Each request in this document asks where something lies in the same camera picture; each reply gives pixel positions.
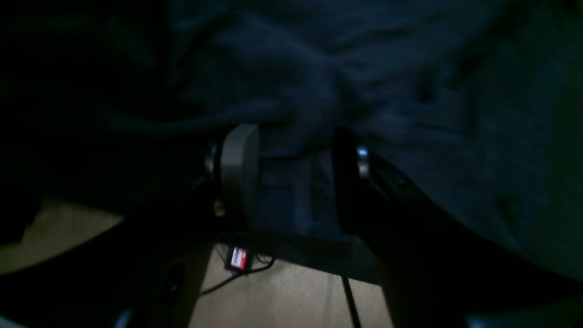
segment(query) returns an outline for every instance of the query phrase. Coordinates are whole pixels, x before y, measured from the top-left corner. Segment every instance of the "dark blue fabric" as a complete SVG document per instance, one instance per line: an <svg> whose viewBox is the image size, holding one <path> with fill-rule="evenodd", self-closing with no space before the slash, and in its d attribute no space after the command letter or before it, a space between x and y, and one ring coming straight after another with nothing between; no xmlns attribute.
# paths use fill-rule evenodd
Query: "dark blue fabric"
<svg viewBox="0 0 583 328"><path fill-rule="evenodd" d="M322 163L344 124L464 225L583 279L583 162L565 123L580 101L564 93L581 85L583 39L560 1L1 6L1 168L21 186L129 213L198 170L209 133L254 123L264 160L302 163L277 190L324 222Z"/></svg>

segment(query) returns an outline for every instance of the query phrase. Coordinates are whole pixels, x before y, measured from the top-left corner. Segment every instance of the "small electronic device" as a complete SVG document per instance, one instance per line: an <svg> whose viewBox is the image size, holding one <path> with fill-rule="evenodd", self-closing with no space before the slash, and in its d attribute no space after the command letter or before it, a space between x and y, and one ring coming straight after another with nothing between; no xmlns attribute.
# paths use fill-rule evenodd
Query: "small electronic device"
<svg viewBox="0 0 583 328"><path fill-rule="evenodd" d="M229 251L224 262L224 268L236 273L250 271L253 266L254 256L255 255L249 250L236 246L229 246Z"/></svg>

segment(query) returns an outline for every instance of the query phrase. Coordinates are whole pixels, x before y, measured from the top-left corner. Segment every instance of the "black cable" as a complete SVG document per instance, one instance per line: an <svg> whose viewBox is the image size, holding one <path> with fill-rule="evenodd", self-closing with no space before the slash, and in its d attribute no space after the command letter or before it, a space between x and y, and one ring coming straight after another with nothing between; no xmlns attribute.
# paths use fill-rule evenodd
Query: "black cable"
<svg viewBox="0 0 583 328"><path fill-rule="evenodd" d="M219 251L219 245L215 245L215 251L219 255L220 259L223 260L223 262L225 262L226 261L225 255L222 255L221 252Z"/></svg>
<svg viewBox="0 0 583 328"><path fill-rule="evenodd" d="M348 310L350 311L352 326L354 328L362 328L360 325L359 313L356 310L356 304L354 302L354 296L352 295L352 289L350 289L350 282L348 281L348 278L342 277L342 286L344 286L344 294L346 295L346 302L348 303Z"/></svg>
<svg viewBox="0 0 583 328"><path fill-rule="evenodd" d="M259 257L259 254L255 254L255 258L257 259L257 262L259 262L259 263L263 263L263 264L269 264L269 261L262 260L262 259Z"/></svg>
<svg viewBox="0 0 583 328"><path fill-rule="evenodd" d="M232 277L229 277L229 278L225 279L223 282L221 282L219 284L216 284L213 287L210 287L210 288L208 288L208 289L206 289L204 291L201 291L201 293L199 294L199 296L203 296L203 295L212 293L213 291L221 288L222 286L225 286L226 284L230 283L231 281L233 281L233 280L235 280L235 279L237 279L239 277L242 277L244 275L250 275L252 273L257 273L257 272L265 271L265 270L271 268L274 263L275 263L275 257L271 258L271 261L265 267L253 269L253 270L250 270L249 272L238 273L238 274L236 274L236 275L234 275Z"/></svg>

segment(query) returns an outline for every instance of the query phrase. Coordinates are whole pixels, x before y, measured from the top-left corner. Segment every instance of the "metal ring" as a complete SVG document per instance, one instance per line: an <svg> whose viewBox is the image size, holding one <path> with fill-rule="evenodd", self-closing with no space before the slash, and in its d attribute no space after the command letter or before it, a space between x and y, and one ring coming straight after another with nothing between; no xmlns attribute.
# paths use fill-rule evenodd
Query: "metal ring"
<svg viewBox="0 0 583 328"><path fill-rule="evenodd" d="M359 176L361 179L368 179L370 176L370 169L368 166L368 149L365 146L356 146L357 165L359 168Z"/></svg>

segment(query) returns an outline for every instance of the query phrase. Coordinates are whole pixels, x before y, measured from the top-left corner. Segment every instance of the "floor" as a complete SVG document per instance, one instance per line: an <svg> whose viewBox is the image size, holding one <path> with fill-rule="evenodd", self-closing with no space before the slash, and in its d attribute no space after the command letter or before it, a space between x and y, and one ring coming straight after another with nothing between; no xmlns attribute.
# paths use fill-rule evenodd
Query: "floor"
<svg viewBox="0 0 583 328"><path fill-rule="evenodd" d="M48 260L119 222L120 218L76 205L46 203L22 242L0 247L0 273ZM203 289L231 276L220 254L226 254L225 245L212 252ZM256 262L254 268L263 265ZM392 327L381 288L355 280L350 285L362 327ZM18 327L0 317L0 328ZM352 321L339 276L276 260L266 271L202 296L189 324L196 327L351 328Z"/></svg>
<svg viewBox="0 0 583 328"><path fill-rule="evenodd" d="M223 245L213 252L203 289L231 276L223 268L225 253ZM362 327L392 327L381 288L355 280L350 285ZM195 327L351 328L352 321L339 276L276 260L266 271L202 296L189 326Z"/></svg>

